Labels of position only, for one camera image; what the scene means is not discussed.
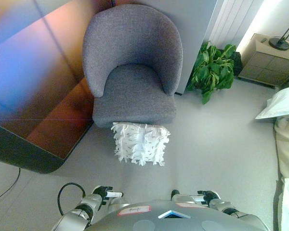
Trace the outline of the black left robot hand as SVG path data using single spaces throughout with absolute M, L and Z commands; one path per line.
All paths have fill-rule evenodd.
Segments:
M 110 198 L 123 197 L 124 193 L 113 191 L 112 186 L 96 186 L 92 194 L 98 194 L 102 198 L 102 205 L 106 205 L 106 200 Z

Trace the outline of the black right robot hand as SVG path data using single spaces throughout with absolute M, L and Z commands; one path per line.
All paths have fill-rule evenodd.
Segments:
M 211 190 L 199 190 L 197 191 L 197 195 L 193 195 L 192 198 L 203 207 L 211 207 L 222 202 L 219 194 Z

